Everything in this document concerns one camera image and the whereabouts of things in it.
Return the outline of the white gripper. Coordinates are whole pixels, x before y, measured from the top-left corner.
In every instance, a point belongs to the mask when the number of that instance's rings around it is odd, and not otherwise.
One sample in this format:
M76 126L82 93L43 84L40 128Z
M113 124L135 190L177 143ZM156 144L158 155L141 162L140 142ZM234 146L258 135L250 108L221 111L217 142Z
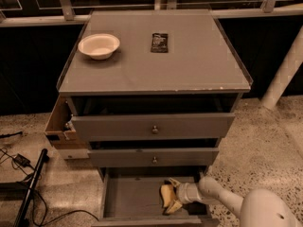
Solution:
M183 204L201 202L202 195L196 183L180 183L178 180L169 178L169 182L176 188L178 200L173 200L165 210L166 215L171 215L178 211Z

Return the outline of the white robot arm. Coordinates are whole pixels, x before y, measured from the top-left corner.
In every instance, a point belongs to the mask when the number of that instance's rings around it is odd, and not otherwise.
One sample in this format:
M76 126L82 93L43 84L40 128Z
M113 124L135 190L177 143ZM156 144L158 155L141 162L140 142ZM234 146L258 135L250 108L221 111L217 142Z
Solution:
M185 204L218 202L240 220L240 227L302 227L290 207L274 192L253 189L243 198L208 176L197 183L180 183L169 178L169 184L160 187L160 196L166 215Z

